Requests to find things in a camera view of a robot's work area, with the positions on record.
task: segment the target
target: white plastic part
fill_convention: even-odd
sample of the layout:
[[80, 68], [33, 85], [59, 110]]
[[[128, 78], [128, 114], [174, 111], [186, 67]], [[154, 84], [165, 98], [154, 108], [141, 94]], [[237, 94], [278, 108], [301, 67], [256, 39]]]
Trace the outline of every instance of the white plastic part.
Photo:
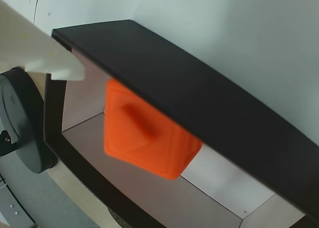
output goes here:
[[53, 38], [0, 0], [0, 73], [21, 66], [53, 80], [83, 80], [83, 65]]

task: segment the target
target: orange cube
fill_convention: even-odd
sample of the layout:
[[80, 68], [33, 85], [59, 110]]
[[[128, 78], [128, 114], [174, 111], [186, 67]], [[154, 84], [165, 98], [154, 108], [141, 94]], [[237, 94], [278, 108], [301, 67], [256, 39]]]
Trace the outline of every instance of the orange cube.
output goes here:
[[106, 86], [104, 150], [167, 179], [176, 179], [202, 142], [114, 79]]

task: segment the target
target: gray surface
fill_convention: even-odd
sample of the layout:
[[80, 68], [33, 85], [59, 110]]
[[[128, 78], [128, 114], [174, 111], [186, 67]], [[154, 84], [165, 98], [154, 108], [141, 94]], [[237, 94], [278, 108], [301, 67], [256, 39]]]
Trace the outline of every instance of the gray surface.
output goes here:
[[238, 228], [242, 219], [179, 177], [166, 180], [107, 156], [104, 114], [65, 132], [68, 141], [115, 187], [167, 228]]
[[40, 228], [98, 228], [47, 173], [32, 173], [15, 152], [0, 158], [0, 173]]
[[6, 221], [13, 228], [32, 227], [34, 225], [33, 220], [25, 213], [9, 188], [4, 185], [4, 182], [1, 183], [3, 185], [0, 184], [0, 211]]

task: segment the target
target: metal bracket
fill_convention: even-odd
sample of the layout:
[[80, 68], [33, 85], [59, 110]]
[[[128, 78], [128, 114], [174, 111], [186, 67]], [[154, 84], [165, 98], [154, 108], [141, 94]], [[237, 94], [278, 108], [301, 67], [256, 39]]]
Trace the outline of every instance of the metal bracket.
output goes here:
[[16, 150], [18, 150], [18, 146], [16, 143], [11, 143], [11, 137], [8, 131], [2, 131], [0, 134], [0, 156], [5, 156]]

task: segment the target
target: gray floor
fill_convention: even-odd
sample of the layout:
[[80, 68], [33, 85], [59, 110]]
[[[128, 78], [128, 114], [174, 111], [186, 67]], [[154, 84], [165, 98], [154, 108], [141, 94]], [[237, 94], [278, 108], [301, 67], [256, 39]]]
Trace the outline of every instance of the gray floor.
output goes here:
[[0, 173], [40, 228], [98, 228], [45, 172], [32, 173], [15, 152], [0, 158]]

